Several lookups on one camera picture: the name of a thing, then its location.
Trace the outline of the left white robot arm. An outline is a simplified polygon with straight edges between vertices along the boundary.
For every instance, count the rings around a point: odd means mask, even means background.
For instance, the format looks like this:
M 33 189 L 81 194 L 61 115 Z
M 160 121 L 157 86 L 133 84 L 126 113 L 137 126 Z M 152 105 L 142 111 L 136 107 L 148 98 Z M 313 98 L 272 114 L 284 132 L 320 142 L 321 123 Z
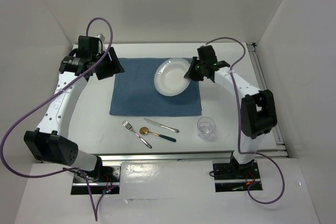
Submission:
M 79 168 L 91 181 L 99 181 L 104 170 L 102 159 L 81 151 L 68 139 L 69 125 L 90 76 L 95 74 L 102 80 L 123 71 L 114 48 L 99 51 L 78 47 L 64 57 L 55 97 L 36 129 L 24 134 L 24 142 L 33 157 L 42 162 Z

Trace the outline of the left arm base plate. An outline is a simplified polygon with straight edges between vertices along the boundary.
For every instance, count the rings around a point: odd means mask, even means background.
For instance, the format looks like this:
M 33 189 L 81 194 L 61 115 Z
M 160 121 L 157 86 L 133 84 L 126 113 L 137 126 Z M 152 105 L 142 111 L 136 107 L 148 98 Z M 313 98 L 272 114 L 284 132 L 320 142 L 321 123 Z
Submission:
M 92 195 L 117 195 L 120 193 L 121 165 L 104 165 L 102 174 L 97 178 L 86 173 Z M 85 178 L 80 172 L 75 172 L 71 185 L 71 195 L 89 195 Z

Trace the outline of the clear drinking glass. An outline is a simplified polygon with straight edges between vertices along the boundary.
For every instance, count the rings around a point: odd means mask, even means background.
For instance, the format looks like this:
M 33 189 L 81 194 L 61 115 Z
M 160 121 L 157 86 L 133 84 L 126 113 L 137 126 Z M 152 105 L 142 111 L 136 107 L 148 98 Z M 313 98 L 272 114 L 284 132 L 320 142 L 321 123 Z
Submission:
M 202 117 L 197 121 L 197 136 L 209 142 L 216 140 L 216 124 L 210 117 Z

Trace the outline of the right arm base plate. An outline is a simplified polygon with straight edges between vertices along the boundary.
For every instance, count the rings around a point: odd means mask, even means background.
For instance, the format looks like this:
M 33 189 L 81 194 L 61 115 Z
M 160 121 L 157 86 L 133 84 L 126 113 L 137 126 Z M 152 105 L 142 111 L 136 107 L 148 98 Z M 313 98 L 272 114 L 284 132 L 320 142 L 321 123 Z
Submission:
M 247 191 L 250 185 L 251 191 L 263 190 L 256 162 L 253 162 L 251 168 L 239 173 L 234 173 L 229 163 L 214 163 L 209 175 L 214 178 L 217 193 Z

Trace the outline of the blue cloth napkin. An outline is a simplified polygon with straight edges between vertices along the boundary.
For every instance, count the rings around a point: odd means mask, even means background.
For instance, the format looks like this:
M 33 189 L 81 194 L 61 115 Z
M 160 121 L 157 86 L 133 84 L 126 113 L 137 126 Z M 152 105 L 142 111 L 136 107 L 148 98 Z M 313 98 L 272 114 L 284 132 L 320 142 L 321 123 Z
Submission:
M 114 75 L 110 115 L 199 116 L 202 114 L 198 82 L 181 94 L 166 97 L 154 86 L 154 74 L 167 58 L 120 58 L 123 73 Z

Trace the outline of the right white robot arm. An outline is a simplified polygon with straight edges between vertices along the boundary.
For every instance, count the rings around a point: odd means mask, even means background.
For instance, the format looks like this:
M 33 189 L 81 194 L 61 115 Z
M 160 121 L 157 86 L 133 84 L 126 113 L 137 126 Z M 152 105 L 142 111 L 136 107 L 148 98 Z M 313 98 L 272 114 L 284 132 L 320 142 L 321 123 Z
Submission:
M 230 156 L 229 172 L 235 178 L 242 177 L 252 167 L 261 142 L 277 124 L 272 92 L 253 86 L 225 61 L 207 62 L 193 57 L 184 78 L 192 81 L 211 79 L 235 97 L 238 143 Z

